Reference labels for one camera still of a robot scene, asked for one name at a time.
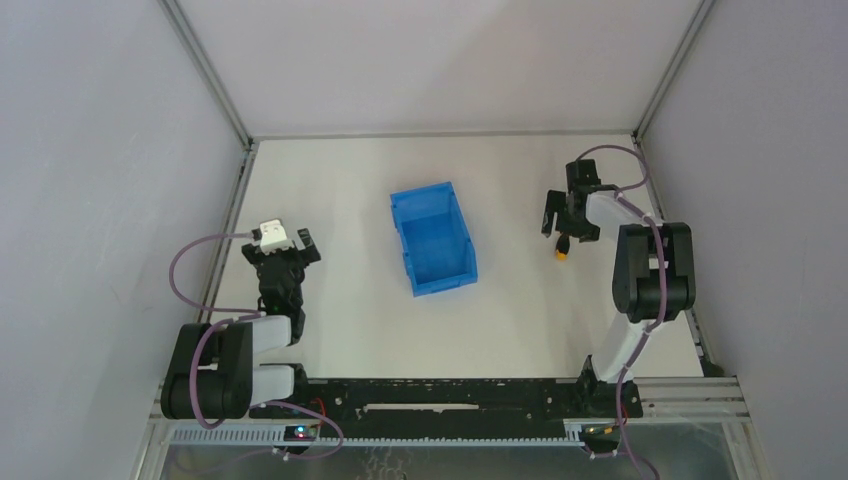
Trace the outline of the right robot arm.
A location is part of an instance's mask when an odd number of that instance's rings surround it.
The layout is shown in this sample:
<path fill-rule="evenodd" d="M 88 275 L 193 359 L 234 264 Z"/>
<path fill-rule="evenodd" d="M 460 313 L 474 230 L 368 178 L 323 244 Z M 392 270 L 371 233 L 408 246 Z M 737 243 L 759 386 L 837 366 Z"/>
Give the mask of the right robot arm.
<path fill-rule="evenodd" d="M 544 236 L 558 235 L 557 258 L 566 259 L 572 241 L 608 236 L 616 242 L 611 293 L 617 315 L 578 378 L 585 402 L 612 402 L 622 397 L 652 334 L 694 304 L 692 232 L 683 222 L 655 220 L 623 189 L 603 183 L 592 159 L 568 163 L 565 174 L 565 190 L 547 194 L 541 228 Z"/>

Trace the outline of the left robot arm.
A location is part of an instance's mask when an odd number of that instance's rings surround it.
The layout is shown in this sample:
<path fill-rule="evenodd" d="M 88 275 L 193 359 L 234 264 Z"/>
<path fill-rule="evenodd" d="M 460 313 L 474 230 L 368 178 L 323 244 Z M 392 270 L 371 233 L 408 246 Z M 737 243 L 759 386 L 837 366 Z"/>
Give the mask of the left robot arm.
<path fill-rule="evenodd" d="M 183 325 L 160 394 L 163 415 L 195 420 L 213 429 L 244 416 L 251 405 L 289 397 L 297 378 L 293 365 L 254 364 L 256 354 L 297 344 L 306 313 L 302 285 L 307 268 L 321 254 L 308 229 L 290 237 L 270 220 L 240 240 L 242 255 L 255 270 L 258 300 L 253 308 L 221 308 L 225 319 Z"/>

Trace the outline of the orange black screwdriver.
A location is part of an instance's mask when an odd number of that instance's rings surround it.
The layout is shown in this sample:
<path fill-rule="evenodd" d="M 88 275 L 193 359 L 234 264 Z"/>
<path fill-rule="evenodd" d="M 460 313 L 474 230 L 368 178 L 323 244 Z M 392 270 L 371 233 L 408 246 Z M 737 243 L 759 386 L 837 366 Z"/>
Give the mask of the orange black screwdriver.
<path fill-rule="evenodd" d="M 561 233 L 555 243 L 555 256 L 559 261 L 564 261 L 567 259 L 569 251 L 571 248 L 571 240 L 570 235 L 567 233 Z"/>

